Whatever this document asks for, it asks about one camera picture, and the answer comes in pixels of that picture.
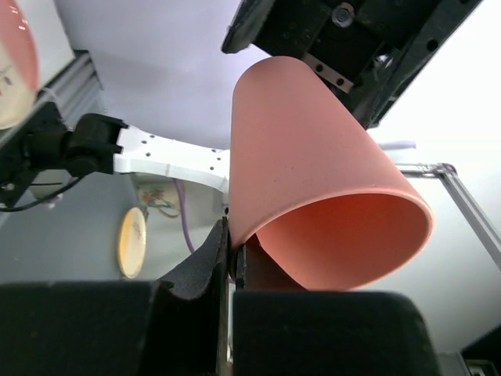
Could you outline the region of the salmon pink cup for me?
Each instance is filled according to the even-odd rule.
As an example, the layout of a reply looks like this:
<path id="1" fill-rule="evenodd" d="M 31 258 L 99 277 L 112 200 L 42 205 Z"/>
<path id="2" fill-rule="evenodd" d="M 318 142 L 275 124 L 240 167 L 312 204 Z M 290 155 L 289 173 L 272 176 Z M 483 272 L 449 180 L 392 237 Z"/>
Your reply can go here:
<path id="1" fill-rule="evenodd" d="M 296 283 L 343 291 L 397 270 L 429 240 L 430 207 L 312 69 L 274 56 L 232 97 L 229 232 Z"/>

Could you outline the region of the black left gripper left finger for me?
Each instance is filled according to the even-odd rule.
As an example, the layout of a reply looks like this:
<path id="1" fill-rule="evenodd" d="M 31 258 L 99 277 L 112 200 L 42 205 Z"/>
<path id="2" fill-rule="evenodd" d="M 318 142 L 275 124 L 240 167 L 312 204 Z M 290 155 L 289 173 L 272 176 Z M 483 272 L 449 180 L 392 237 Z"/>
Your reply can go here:
<path id="1" fill-rule="evenodd" d="M 1 287 L 4 375 L 225 375 L 227 219 L 150 281 Z"/>

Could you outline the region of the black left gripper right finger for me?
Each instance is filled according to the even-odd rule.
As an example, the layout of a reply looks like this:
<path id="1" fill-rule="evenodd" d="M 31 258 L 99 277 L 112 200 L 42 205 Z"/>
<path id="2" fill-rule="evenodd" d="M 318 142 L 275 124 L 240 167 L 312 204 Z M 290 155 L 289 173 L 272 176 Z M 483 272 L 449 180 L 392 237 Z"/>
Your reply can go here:
<path id="1" fill-rule="evenodd" d="M 251 243 L 236 256 L 234 375 L 439 375 L 424 319 L 391 292 L 307 291 Z"/>

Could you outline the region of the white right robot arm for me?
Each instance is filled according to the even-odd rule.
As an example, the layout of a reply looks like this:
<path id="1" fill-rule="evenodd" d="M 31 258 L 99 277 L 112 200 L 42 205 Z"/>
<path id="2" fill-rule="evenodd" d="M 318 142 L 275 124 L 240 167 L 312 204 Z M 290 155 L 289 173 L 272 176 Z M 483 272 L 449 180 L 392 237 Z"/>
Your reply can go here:
<path id="1" fill-rule="evenodd" d="M 477 8 L 476 1 L 243 1 L 222 51 L 254 45 L 306 63 L 366 129 L 382 117 L 432 56 Z M 66 128 L 54 102 L 29 112 L 1 142 L 1 210 L 43 171 L 79 183 L 94 172 L 146 173 L 229 188 L 229 153 L 164 139 L 101 114 Z"/>

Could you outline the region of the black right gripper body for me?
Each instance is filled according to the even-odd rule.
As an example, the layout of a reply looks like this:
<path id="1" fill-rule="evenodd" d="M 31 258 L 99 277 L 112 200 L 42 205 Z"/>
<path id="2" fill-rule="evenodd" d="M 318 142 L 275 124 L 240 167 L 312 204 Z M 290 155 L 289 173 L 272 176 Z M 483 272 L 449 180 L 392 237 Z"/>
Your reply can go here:
<path id="1" fill-rule="evenodd" d="M 365 128 L 479 6 L 475 0 L 242 1 L 224 54 L 254 45 L 306 63 Z"/>

